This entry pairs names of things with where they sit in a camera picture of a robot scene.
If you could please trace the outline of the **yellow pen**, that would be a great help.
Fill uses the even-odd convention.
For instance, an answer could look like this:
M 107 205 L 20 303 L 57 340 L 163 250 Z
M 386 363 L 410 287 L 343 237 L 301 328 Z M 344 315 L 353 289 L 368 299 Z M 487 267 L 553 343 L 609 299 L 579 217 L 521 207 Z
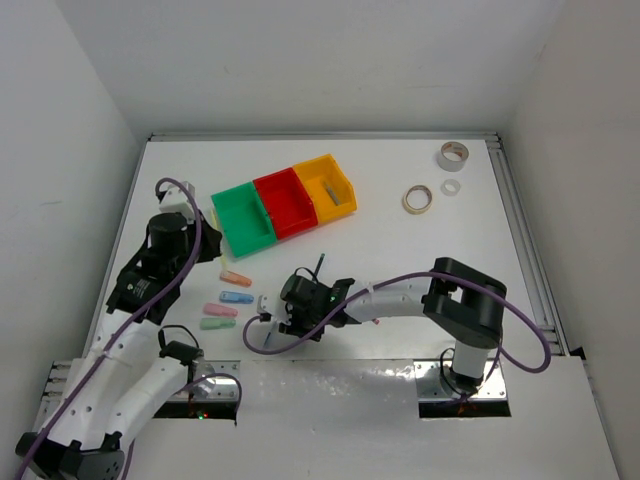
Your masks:
M 219 225 L 219 221 L 217 219 L 217 215 L 215 213 L 214 209 L 211 209 L 211 224 L 212 226 L 219 232 L 222 233 L 222 229 Z M 227 277 L 228 277 L 228 264 L 227 264 L 227 260 L 226 260 L 226 255 L 224 253 L 224 248 L 223 248 L 223 239 L 221 239 L 220 241 L 220 265 L 221 265 L 221 272 L 219 275 L 219 278 L 221 281 L 226 281 Z

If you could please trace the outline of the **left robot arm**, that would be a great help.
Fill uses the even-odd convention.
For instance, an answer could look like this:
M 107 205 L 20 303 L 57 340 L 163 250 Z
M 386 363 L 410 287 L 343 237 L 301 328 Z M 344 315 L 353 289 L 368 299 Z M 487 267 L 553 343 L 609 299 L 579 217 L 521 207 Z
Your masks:
M 114 479 L 125 450 L 161 406 L 187 385 L 197 346 L 162 344 L 161 324 L 197 263 L 220 255 L 221 234 L 202 213 L 160 213 L 121 270 L 95 341 L 63 400 L 15 452 L 18 473 L 43 479 Z

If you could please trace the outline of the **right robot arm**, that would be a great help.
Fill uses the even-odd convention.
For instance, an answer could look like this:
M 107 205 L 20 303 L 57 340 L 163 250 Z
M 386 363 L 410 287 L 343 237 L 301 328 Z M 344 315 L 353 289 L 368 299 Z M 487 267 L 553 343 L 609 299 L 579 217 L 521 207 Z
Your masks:
M 328 321 L 335 328 L 358 325 L 381 318 L 424 316 L 455 339 L 450 378 L 458 389 L 471 391 L 484 380 L 489 353 L 502 339 L 504 307 L 491 294 L 506 298 L 506 286 L 449 257 L 438 258 L 433 271 L 482 287 L 480 293 L 468 286 L 440 278 L 411 278 L 367 290 L 363 282 L 342 278 L 331 285 L 292 274 L 283 286 L 285 320 L 279 331 L 301 338 L 347 298 L 365 293 L 347 303 Z

